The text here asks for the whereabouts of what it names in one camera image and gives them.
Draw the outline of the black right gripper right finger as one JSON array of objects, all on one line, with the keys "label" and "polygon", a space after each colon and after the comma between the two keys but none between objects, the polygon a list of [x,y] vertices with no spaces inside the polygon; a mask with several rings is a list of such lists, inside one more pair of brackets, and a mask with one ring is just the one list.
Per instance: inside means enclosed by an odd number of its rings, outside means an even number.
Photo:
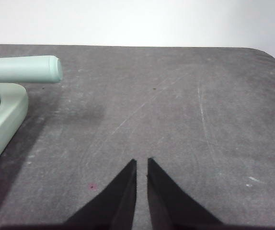
[{"label": "black right gripper right finger", "polygon": [[152,225],[223,225],[186,194],[153,158],[148,159],[147,179]]}]

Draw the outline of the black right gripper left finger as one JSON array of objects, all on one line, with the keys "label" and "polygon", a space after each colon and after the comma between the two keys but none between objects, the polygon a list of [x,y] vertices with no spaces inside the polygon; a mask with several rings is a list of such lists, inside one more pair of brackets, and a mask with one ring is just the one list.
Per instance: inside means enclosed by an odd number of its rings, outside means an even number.
[{"label": "black right gripper left finger", "polygon": [[132,225],[137,199],[137,161],[132,159],[90,202],[75,212],[66,225]]}]

